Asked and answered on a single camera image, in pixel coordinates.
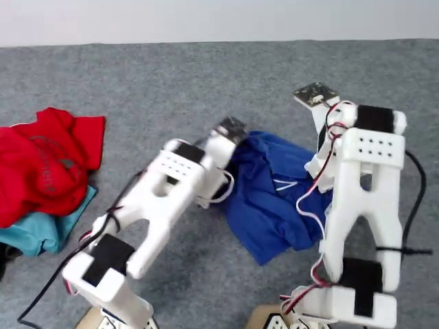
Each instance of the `teal cloth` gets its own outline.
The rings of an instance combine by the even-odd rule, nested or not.
[[[21,250],[27,256],[37,256],[44,251],[54,254],[60,252],[70,231],[96,193],[95,188],[88,186],[82,204],[67,216],[31,212],[9,228],[0,229],[0,242]]]

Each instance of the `white wall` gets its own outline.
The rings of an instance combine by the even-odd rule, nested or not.
[[[0,0],[0,47],[439,38],[437,0]]]

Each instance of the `wooden base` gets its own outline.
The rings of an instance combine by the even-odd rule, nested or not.
[[[246,329],[288,329],[288,325],[279,314],[279,307],[279,304],[256,307],[248,320]]]
[[[101,314],[101,309],[92,307],[75,329],[130,329],[130,327],[118,321],[113,325],[108,323],[108,318]],[[158,329],[158,326],[153,319],[150,319],[145,325],[145,329]]]

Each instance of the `white wire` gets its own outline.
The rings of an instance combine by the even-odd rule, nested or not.
[[[331,149],[331,152],[328,154],[327,162],[329,162],[329,161],[331,160],[332,155],[333,155],[333,149]],[[318,218],[318,216],[317,216],[316,214],[314,214],[313,212],[303,211],[302,209],[300,209],[300,206],[299,206],[299,203],[300,203],[303,199],[306,199],[308,196],[311,195],[311,193],[313,193],[313,191],[316,189],[316,187],[317,187],[317,185],[318,185],[318,182],[320,181],[320,178],[321,178],[322,176],[323,176],[323,172],[320,173],[320,175],[319,175],[319,176],[317,177],[317,179],[314,181],[314,183],[313,183],[313,185],[311,186],[311,188],[310,188],[310,189],[309,189],[304,195],[302,195],[301,197],[299,197],[299,198],[297,199],[297,202],[296,202],[296,210],[297,210],[297,212],[298,212],[300,215],[302,215],[302,216],[306,216],[306,217],[309,217],[309,218],[312,218],[314,221],[317,222],[317,224],[318,224],[318,226],[319,226],[319,228],[320,228],[320,231],[321,231],[321,233],[322,233],[322,240],[325,241],[325,240],[326,240],[326,234],[325,234],[324,226],[323,226],[321,220],[320,220],[320,219]],[[314,265],[311,267],[311,270],[309,271],[309,275],[311,276],[311,279],[313,279],[313,281],[314,281],[316,284],[319,284],[319,285],[321,285],[322,283],[321,283],[321,281],[319,281],[319,280],[314,276],[313,272],[314,272],[314,269],[315,269],[317,266],[319,266],[320,263],[323,261],[323,253],[324,253],[324,252],[322,251],[322,253],[320,254],[319,259],[317,260],[317,262],[314,263]]]
[[[283,191],[283,190],[286,190],[287,188],[296,186],[298,184],[298,182],[287,182],[285,180],[273,180],[273,182],[281,183],[281,184],[287,184],[285,186],[276,188],[276,191]]]
[[[225,199],[227,199],[230,194],[232,194],[233,187],[235,185],[235,179],[233,178],[232,174],[229,173],[227,170],[224,170],[224,169],[220,169],[220,170],[222,171],[222,173],[224,175],[227,175],[230,178],[230,182],[228,184],[227,191],[224,192],[223,195],[221,195],[220,197],[218,197],[216,199],[205,199],[203,197],[199,197],[201,200],[206,201],[210,204],[219,204],[219,203],[223,202]]]

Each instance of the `blue shirt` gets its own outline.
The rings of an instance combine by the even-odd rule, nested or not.
[[[250,132],[235,150],[228,170],[235,187],[222,204],[227,222],[241,243],[260,265],[285,251],[310,248],[322,238],[319,225],[296,210],[297,199],[313,183],[304,165],[313,153],[267,132]],[[285,186],[274,180],[297,182]],[[331,203],[332,191],[316,189],[300,203],[304,211],[315,213],[325,223],[324,211]]]

